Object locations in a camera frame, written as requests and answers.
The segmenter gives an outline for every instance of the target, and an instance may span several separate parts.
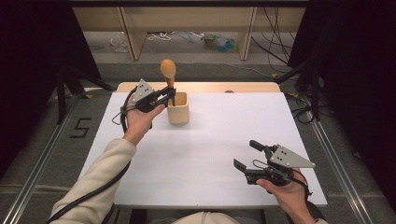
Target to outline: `person's hand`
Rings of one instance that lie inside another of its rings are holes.
[[[304,183],[303,177],[294,172],[294,178]],[[257,184],[273,193],[280,207],[291,217],[295,224],[316,223],[305,203],[305,189],[302,185],[290,181],[286,186],[276,186],[271,181],[259,179]]]
[[[128,100],[128,104],[131,103],[133,99],[134,96],[132,95]],[[158,105],[148,113],[141,112],[138,109],[129,110],[126,114],[128,129],[122,138],[136,146],[149,130],[151,122],[164,108],[165,105]]]

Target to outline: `wooden cup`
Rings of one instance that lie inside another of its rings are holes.
[[[186,124],[190,120],[189,97],[186,92],[177,92],[175,106],[168,102],[168,118],[171,124]]]

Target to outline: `white sleeve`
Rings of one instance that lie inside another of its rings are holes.
[[[323,219],[320,219],[320,218],[315,219],[315,221],[316,221],[318,224],[327,224],[327,221],[325,221],[325,220],[323,220]]]
[[[128,164],[136,153],[136,146],[124,139],[111,141],[104,153],[88,169],[67,194],[57,202],[51,215],[87,193],[90,193],[113,179]],[[90,198],[51,223],[101,223],[114,202],[120,181],[104,192]]]

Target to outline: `white table surface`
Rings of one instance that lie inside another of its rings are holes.
[[[114,92],[108,103],[83,175],[109,141],[122,137],[116,116],[128,92]],[[265,155],[249,140],[280,144],[307,158],[283,93],[190,93],[190,122],[174,126],[166,109],[139,143],[122,178],[115,204],[134,208],[258,208],[278,205],[273,195],[248,185],[233,159],[255,168]],[[302,169],[312,203],[327,204],[314,169]]]

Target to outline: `beige sleeve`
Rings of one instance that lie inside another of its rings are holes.
[[[136,146],[132,143],[124,139],[114,139],[111,141],[104,153],[96,159],[87,173],[53,206],[51,215],[75,199],[102,187],[113,179],[128,164],[135,153]],[[120,181],[99,195],[74,207],[59,220],[52,223],[101,223],[113,204],[119,184]]]
[[[199,212],[183,217],[174,224],[238,224],[238,222],[222,213]]]
[[[320,218],[316,219],[315,221],[316,221],[318,224],[327,224],[327,221],[325,221],[325,220],[323,220],[323,219],[320,219]]]

